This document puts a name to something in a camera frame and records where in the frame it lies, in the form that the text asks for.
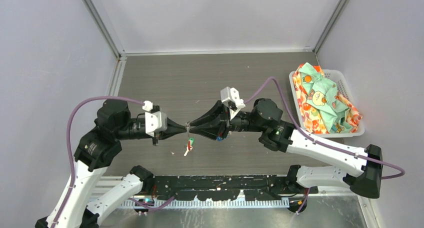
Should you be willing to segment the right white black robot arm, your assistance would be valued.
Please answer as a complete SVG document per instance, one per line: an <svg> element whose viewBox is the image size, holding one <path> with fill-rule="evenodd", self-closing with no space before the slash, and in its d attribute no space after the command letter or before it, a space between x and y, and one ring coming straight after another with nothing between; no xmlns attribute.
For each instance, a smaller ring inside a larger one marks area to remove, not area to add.
<svg viewBox="0 0 424 228"><path fill-rule="evenodd" d="M365 198L380 197L383 157L379 146L352 147L306 133L283 121L283 111L269 98L257 99L250 112L240 111L234 117L231 112L218 100L207 113L189 123L189 132L216 141L226 139L231 132L259 132L258 141L271 151L303 155L327 164L291 165L285 180L291 193L330 186L348 188Z"/></svg>

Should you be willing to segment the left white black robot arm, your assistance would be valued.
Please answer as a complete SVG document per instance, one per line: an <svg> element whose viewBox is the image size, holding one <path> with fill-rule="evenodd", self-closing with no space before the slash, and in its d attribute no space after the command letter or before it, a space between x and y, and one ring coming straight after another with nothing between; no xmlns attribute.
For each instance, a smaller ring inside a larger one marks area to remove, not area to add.
<svg viewBox="0 0 424 228"><path fill-rule="evenodd" d="M150 101L141 103L143 114L133 118L129 109L132 99L102 96L95 126L79 141L76 150L68 151L71 174L51 214L39 219L37 228L98 228L105 218L124 201L140 193L148 195L154 176L142 166L134 166L122 182L98 200L91 202L98 181L122 151L123 140L160 140L186 131Z"/></svg>

